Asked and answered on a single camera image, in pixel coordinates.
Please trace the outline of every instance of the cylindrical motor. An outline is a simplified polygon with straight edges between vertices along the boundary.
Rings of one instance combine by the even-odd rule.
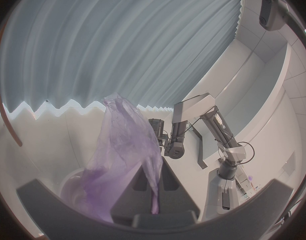
[[[154,130],[155,136],[157,138],[161,138],[163,135],[163,129],[164,129],[164,121],[161,119],[149,119],[148,120]]]

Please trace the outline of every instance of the translucent plastic bag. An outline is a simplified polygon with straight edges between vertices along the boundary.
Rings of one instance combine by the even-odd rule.
[[[83,210],[87,207],[88,214],[112,221],[110,209],[142,164],[153,190],[152,214],[157,214],[163,160],[153,128],[135,106],[117,93],[105,98],[104,105],[97,148],[82,176],[86,192]]]

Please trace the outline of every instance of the curtain fold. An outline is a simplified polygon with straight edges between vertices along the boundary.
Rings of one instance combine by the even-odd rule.
[[[143,107],[180,102],[235,37],[241,0],[22,0],[0,48],[9,112],[118,92]]]

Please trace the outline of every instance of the plastic bag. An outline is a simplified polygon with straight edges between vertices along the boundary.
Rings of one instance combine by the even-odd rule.
[[[153,128],[138,108],[117,93],[105,98],[104,105],[97,148],[82,176],[83,210],[87,207],[88,214],[112,221],[110,209],[142,164],[153,190],[151,212],[157,214],[163,160]]]

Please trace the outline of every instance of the white floor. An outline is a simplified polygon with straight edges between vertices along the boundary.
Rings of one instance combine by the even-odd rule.
[[[147,118],[165,120],[164,129],[170,134],[171,109],[140,109]],[[23,142],[22,147],[17,146],[0,117],[0,191],[16,217],[35,237],[40,230],[21,205],[16,188],[38,178],[57,194],[63,178],[86,166],[92,157],[103,110],[103,105],[98,102],[82,109],[71,100],[61,109],[55,109],[46,102],[36,113],[32,113],[30,107],[23,103],[9,114],[11,124]],[[199,139],[191,131],[186,133],[184,146],[185,155],[182,158],[166,159],[202,214],[208,173],[219,164],[214,161],[206,169],[201,169],[197,164]]]

